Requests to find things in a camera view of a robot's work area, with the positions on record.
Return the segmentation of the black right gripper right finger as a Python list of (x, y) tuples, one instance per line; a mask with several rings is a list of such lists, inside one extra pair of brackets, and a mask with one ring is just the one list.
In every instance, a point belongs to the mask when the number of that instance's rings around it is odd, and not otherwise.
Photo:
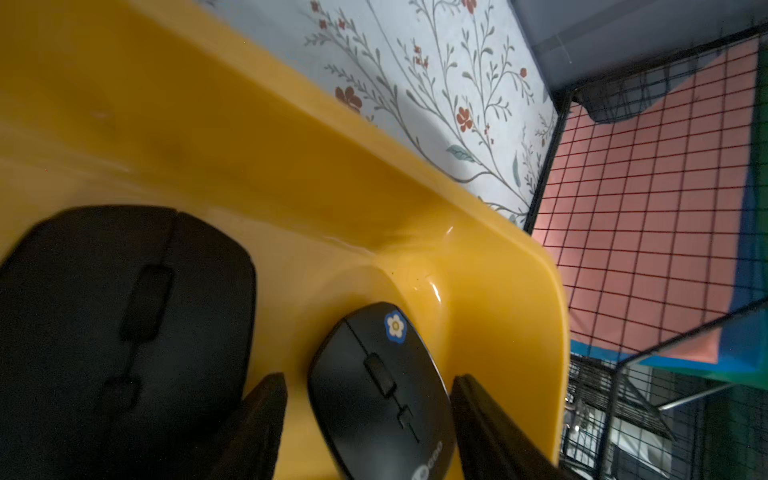
[(553, 465), (471, 375), (453, 380), (450, 401), (466, 479), (571, 479)]

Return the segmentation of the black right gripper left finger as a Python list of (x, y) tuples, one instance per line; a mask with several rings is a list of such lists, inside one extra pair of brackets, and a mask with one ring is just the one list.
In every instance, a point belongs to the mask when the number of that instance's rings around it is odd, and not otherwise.
[(219, 430), (206, 478), (272, 479), (287, 400), (284, 374), (265, 376)]

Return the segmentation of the black mouse with flower sticker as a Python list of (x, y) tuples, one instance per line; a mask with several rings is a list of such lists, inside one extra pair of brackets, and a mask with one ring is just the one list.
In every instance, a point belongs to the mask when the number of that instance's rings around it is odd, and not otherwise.
[(345, 315), (316, 351), (308, 396), (345, 479), (443, 479), (456, 447), (449, 395), (396, 305)]

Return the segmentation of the black Lecoo mouse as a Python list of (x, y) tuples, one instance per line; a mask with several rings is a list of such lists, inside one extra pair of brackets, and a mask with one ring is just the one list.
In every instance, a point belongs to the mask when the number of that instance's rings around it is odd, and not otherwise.
[(164, 207), (64, 210), (1, 267), (1, 475), (155, 479), (239, 404), (256, 270)]

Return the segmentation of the yellow plastic storage box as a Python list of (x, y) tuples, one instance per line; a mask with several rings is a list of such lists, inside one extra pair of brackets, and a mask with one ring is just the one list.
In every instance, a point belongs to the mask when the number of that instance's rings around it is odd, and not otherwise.
[(249, 252), (246, 384), (281, 371), (288, 386), (277, 478), (339, 477), (307, 370), (332, 325), (376, 301), (557, 462), (567, 320), (549, 255), (196, 3), (2, 3), (2, 252), (93, 204), (172, 207)]

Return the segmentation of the pink folder in organizer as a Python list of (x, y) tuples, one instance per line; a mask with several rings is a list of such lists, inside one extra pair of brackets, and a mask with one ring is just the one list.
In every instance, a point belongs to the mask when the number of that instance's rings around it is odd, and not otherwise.
[(571, 349), (618, 361), (672, 339), (663, 363), (762, 349), (767, 42), (753, 36), (575, 94), (534, 238), (566, 290)]

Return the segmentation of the floral table mat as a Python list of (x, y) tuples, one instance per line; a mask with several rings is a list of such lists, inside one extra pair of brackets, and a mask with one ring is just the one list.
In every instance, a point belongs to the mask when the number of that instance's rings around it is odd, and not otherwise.
[(205, 8), (517, 226), (558, 118), (507, 1), (208, 1)]

